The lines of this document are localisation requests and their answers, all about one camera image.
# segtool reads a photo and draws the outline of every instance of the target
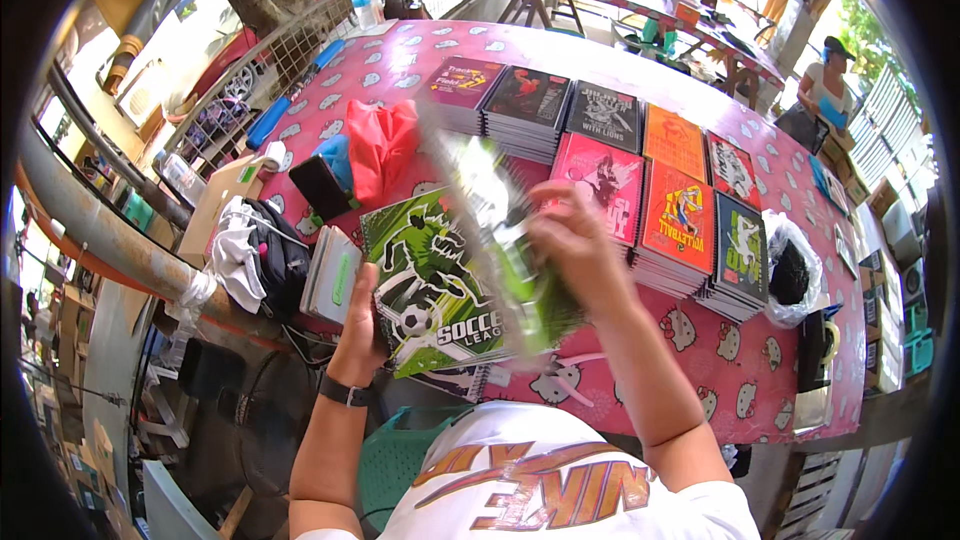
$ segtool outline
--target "green label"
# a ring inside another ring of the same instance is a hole
[[[340,265],[337,267],[337,279],[333,281],[333,304],[339,307],[344,302],[344,287],[347,285],[347,273],[351,268],[351,258],[348,255],[340,256]]]
[[[246,184],[254,179],[254,173],[257,171],[257,168],[254,166],[245,166],[240,170],[240,176],[237,178],[237,184]]]

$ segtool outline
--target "black backpack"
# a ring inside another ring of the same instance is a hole
[[[270,222],[290,238],[299,238],[297,230],[267,201],[243,200],[252,207],[259,219]],[[253,260],[256,276],[267,294],[260,303],[260,309],[268,318],[290,323],[294,315],[300,312],[306,274],[310,269],[311,249],[283,237],[260,221],[252,219],[251,223],[255,229],[249,234],[249,245],[254,248],[265,245],[267,248],[265,254],[261,251],[260,257]]]

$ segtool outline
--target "plastic bottle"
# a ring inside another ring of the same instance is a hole
[[[360,30],[369,30],[377,25],[374,4],[370,0],[350,0],[350,2],[353,3],[353,12],[360,21]]]
[[[373,5],[373,18],[376,20],[376,24],[379,26],[387,21],[387,18],[383,16],[383,0],[369,0],[369,2]]]
[[[156,161],[160,163],[160,173],[192,207],[200,204],[200,198],[207,189],[207,182],[200,177],[184,157],[173,152],[167,154],[163,149],[156,153]]]

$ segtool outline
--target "car tire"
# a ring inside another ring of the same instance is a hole
[[[242,66],[239,71],[229,79],[220,90],[220,95],[225,99],[235,99],[237,101],[248,101],[254,95],[254,88],[257,86],[259,72],[257,64],[254,62]]]

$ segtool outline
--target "red plastic bag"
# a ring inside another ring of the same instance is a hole
[[[386,189],[397,182],[420,145],[414,101],[402,100],[387,109],[351,100],[346,103],[346,126],[354,198],[368,208],[382,207]]]

